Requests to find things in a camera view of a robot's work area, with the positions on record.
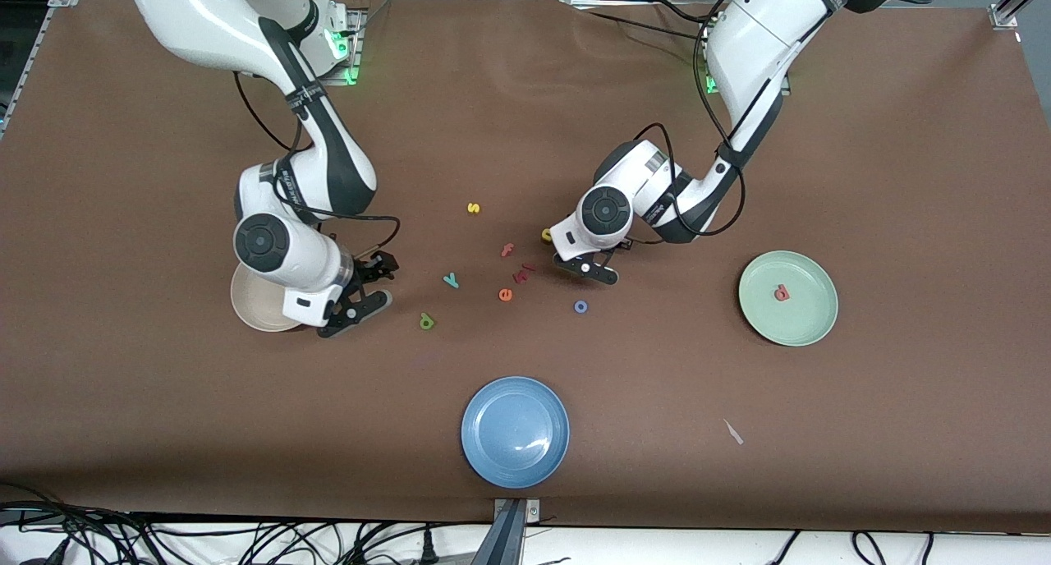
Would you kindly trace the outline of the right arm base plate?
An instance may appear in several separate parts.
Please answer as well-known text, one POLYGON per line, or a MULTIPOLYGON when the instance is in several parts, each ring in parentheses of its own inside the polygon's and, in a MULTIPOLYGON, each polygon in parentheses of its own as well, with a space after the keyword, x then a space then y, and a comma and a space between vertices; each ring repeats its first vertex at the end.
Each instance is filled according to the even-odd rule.
POLYGON ((345 11, 328 25, 328 44, 337 62, 320 77, 324 85, 357 85, 367 21, 368 11, 345 11))

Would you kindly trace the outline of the blue plate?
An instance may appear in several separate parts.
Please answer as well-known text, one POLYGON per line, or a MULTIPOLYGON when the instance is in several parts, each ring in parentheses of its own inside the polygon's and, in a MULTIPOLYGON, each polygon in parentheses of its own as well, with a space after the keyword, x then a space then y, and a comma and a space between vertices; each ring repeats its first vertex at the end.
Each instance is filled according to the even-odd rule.
POLYGON ((562 399, 524 375, 488 382, 463 411, 463 457, 481 479, 500 488, 544 482, 562 465, 570 440, 562 399))

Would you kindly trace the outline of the silver table edge rail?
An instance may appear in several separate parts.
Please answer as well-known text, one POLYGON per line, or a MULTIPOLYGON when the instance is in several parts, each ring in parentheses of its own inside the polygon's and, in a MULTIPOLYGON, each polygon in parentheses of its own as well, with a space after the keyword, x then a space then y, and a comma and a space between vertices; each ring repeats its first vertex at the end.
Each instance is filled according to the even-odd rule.
POLYGON ((55 8, 0 2, 0 139, 7 134, 55 8))

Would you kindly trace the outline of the green plate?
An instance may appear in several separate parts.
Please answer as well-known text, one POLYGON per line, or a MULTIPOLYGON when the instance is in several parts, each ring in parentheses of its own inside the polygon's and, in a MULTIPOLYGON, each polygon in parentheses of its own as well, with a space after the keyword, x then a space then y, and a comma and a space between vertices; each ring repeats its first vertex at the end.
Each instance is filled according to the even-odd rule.
POLYGON ((815 344, 838 318, 838 292, 829 273, 788 250, 770 251, 748 263, 738 282, 738 304, 756 333, 782 347, 815 344), (786 285, 791 300, 774 298, 778 284, 786 285))

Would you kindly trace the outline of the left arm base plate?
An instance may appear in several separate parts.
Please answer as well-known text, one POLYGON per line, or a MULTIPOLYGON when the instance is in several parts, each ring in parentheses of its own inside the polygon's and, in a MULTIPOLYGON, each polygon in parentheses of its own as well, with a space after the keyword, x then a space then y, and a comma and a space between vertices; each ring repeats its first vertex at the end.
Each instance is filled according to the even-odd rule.
MULTIPOLYGON (((718 87, 716 81, 714 81, 714 78, 713 78, 713 76, 709 72, 705 74, 705 82, 706 82, 705 91, 706 91, 707 95, 717 95, 717 93, 719 93, 719 87, 718 87)), ((791 78, 789 78, 788 76, 785 76, 783 78, 783 80, 782 80, 781 93, 783 96, 791 96, 792 95, 791 78)))

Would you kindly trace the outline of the brown table cover sheet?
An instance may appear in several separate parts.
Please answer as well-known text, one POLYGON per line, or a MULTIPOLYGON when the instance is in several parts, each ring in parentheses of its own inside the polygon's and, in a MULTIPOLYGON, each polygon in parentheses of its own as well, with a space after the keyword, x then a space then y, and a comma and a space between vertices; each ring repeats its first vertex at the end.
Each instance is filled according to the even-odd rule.
POLYGON ((731 229, 573 278, 540 233, 616 145, 661 122, 709 167, 691 46, 553 0, 384 5, 329 95, 401 269, 326 340, 234 315, 236 177, 279 147, 232 75, 165 51, 132 0, 56 11, 0 139, 0 480, 114 510, 483 521, 500 490, 462 412, 529 375, 570 416, 530 490, 559 525, 1051 532, 1051 130, 1021 41, 984 11, 840 12, 731 229), (833 280, 815 344, 740 310, 775 250, 833 280))

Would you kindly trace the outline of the beige brown plate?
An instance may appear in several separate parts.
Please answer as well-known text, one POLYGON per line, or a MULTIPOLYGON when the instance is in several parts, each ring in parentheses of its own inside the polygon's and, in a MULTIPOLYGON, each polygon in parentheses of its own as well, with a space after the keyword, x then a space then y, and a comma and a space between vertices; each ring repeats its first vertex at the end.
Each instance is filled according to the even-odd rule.
POLYGON ((284 315, 285 288, 252 273, 239 264, 230 284, 230 300, 236 317, 252 329, 266 333, 289 332, 303 325, 284 315))

